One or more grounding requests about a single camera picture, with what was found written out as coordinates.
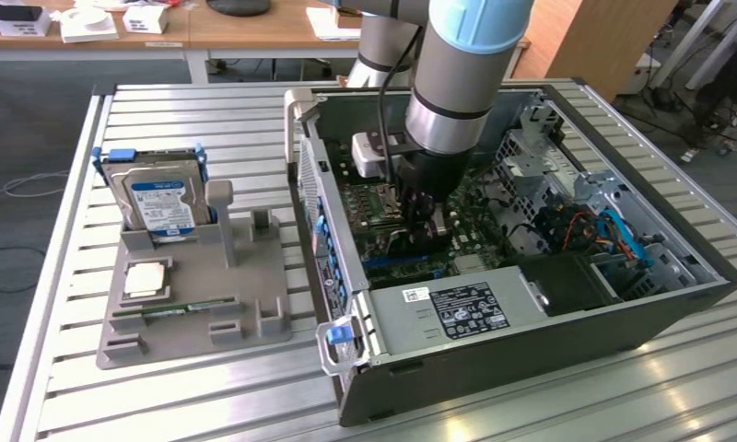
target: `hard drive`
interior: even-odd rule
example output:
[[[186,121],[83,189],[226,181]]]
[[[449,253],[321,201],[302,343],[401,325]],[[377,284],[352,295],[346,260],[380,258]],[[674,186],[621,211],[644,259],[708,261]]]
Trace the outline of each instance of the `hard drive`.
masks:
[[[205,202],[204,149],[136,152],[114,149],[93,164],[109,184],[129,230],[146,230],[154,242],[185,240],[212,221]]]

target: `metal slats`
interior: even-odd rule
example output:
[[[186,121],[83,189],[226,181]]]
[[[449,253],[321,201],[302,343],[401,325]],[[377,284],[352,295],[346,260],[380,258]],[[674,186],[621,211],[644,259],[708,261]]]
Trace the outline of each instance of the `metal slats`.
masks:
[[[542,84],[544,81],[526,82]],[[660,152],[569,80],[545,80],[652,181],[737,267],[737,227]],[[35,436],[50,441],[668,440],[737,436],[737,292],[633,351],[354,428],[337,426],[330,379],[318,369],[313,305],[282,151],[281,94],[297,84],[117,87],[105,150],[208,147],[209,173],[234,188],[233,217],[273,207],[281,221],[294,334],[266,347],[114,370],[94,367],[119,213],[93,176],[78,210],[50,343],[54,360]],[[605,169],[574,133],[566,147]]]

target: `desk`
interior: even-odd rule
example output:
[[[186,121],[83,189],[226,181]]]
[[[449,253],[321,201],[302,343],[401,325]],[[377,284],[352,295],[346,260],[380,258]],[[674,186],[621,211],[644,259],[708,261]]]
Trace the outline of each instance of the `desk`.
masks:
[[[357,41],[321,41],[314,36],[305,8],[322,7],[318,0],[273,0],[270,11],[258,17],[229,17],[193,0],[190,8],[169,11],[169,25],[161,35],[130,33],[114,14],[119,40],[65,44],[53,23],[46,37],[21,38],[0,35],[0,61],[184,60],[192,83],[209,82],[206,61],[213,58],[354,58]],[[71,0],[29,0],[31,5],[58,10]],[[522,39],[510,60],[509,72],[521,50]]]
[[[737,221],[594,91],[570,80],[510,83],[557,89],[737,268]],[[737,292],[633,351],[369,425],[337,425],[314,341],[282,123],[284,91],[330,85],[119,86],[114,95],[91,97],[10,375],[0,442],[737,440]],[[233,183],[230,216],[248,216],[258,204],[273,208],[293,336],[265,347],[98,370],[121,215],[89,152],[94,145],[161,141],[209,149],[210,178]],[[606,168],[589,145],[569,149],[588,170]]]

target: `hard drive label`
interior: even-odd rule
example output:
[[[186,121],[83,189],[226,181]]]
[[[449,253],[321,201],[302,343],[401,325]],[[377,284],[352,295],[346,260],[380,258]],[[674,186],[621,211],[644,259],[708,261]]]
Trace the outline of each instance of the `hard drive label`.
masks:
[[[177,236],[194,230],[192,208],[182,202],[182,181],[137,182],[132,185],[132,191],[150,232]]]
[[[429,295],[448,338],[460,339],[509,327],[486,283],[449,288]]]

